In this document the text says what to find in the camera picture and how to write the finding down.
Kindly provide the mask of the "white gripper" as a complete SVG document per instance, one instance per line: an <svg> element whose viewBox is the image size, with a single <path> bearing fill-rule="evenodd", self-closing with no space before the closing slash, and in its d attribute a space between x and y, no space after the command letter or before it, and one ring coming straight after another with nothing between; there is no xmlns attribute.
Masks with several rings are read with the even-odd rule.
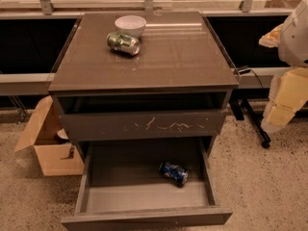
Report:
<svg viewBox="0 0 308 231"><path fill-rule="evenodd" d="M263 35L259 44L268 48L279 45L282 62L302 66L283 75L275 74L271 80L261 127L267 133L276 133L308 102L308 0L301 0L283 25Z"/></svg>

